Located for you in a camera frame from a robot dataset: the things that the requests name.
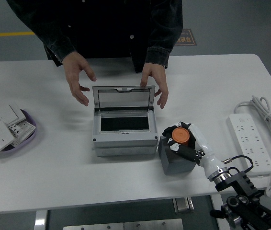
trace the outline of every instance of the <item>black cable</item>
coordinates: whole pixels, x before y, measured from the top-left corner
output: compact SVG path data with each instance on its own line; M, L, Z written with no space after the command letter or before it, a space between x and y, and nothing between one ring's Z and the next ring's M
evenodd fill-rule
M249 160L251 166L248 169L244 170L245 173L248 173L254 167L254 163L250 157L244 156L244 155L237 155L237 156L233 157L232 160L234 160L236 158L240 158L240 157L244 157Z
M229 174L230 174L230 175L232 175L232 174L230 173L230 170L231 170L231 169L236 170L238 173L240 172L240 170L237 169L236 167L230 167L230 168L228 168L228 171L229 171Z

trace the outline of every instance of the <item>hand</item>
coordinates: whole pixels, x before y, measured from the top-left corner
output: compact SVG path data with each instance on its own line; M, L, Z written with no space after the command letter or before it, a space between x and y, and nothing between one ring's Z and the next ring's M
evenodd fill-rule
M142 71L141 86L147 85L147 80L149 76L153 77L159 86L159 90L155 93L155 97L161 94L159 100L157 101L157 105L160 105L160 108L163 109L169 95L168 85L166 84L164 66L152 63L145 63Z
M79 73L84 70L91 81L96 81L94 71L91 69L86 59L77 52L72 52L67 55L62 60L62 64L73 97L81 104L88 106L89 100L83 95L82 91L90 91L90 89L79 84Z

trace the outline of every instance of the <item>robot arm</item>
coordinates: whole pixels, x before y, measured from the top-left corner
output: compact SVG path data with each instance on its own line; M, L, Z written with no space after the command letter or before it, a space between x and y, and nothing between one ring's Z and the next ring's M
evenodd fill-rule
M178 127L189 131L190 141L188 146L179 144L172 138L172 132ZM206 177L210 181L218 182L222 178L225 179L230 176L225 164L215 157L214 151L208 141L194 124L178 122L165 129L162 135L167 138L168 145L173 152L189 161L195 161L199 166L202 166Z
M182 127L190 133L190 141L187 146L176 142L172 137L173 131L178 127ZM260 197L263 193L258 191L247 177L246 170L234 175L229 173L225 166L229 161L220 161L215 157L212 148L198 127L178 122L165 129L163 136L167 137L168 145L173 152L204 168L205 176L209 181L215 183L217 191L223 191L229 187L234 188L237 196L229 197L221 210L212 210L211 216L226 218L234 228L241 226L244 230L249 230L248 225L251 225L256 230L271 230L271 210L260 204Z

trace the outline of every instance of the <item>yellow floor line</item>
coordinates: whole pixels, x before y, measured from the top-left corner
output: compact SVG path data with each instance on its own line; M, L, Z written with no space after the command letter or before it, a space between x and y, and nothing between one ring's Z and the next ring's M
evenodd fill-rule
M0 37L3 36L22 36L22 35L34 35L34 32L12 32L12 33L0 33Z

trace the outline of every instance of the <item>white table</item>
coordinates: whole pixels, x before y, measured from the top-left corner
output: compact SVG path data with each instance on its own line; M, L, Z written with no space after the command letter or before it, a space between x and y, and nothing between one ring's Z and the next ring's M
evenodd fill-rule
M134 74L128 58L89 62L98 80L91 82L82 73L82 85L140 84L141 74ZM236 104L252 95L265 96L271 104L271 77L256 55L170 57L166 72L169 99L163 110L155 105L159 135L177 121L194 123L221 160L237 155L226 124ZM155 84L152 78L148 84ZM165 176L158 154L96 157L92 92L86 95L88 107L71 96L63 68L52 61L0 62L0 107L15 101L37 123L31 143L13 154L0 153L0 212L217 193L199 166ZM253 117L271 154L267 128ZM239 160L233 165L241 167ZM257 188L269 179L251 178Z

